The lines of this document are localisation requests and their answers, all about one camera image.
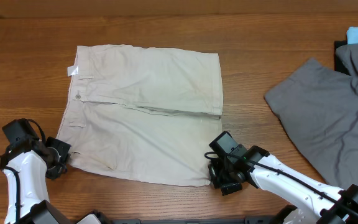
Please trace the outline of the beige shorts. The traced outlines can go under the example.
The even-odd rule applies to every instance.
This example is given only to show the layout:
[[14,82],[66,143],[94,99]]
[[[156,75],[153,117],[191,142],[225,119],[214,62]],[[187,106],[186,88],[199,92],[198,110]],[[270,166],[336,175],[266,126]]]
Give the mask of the beige shorts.
[[70,164],[154,184],[209,185],[204,154],[221,133],[217,53],[132,45],[78,46],[58,130]]

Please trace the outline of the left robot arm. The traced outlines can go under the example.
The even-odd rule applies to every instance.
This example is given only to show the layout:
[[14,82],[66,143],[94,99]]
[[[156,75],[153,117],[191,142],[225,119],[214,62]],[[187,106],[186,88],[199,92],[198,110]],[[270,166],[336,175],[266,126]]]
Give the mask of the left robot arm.
[[67,172],[71,146],[40,129],[38,136],[32,119],[15,119],[2,127],[9,141],[0,159],[0,170],[8,182],[7,224],[71,223],[55,208],[48,196],[46,180]]

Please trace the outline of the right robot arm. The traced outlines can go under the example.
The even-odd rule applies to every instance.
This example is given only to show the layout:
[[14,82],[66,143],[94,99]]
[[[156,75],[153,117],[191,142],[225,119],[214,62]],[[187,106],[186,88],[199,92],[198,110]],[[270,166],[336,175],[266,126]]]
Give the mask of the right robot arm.
[[358,186],[344,190],[311,179],[279,161],[259,146],[246,149],[229,132],[222,132],[205,153],[210,180],[223,195],[242,184],[268,191],[288,205],[271,223],[358,223]]

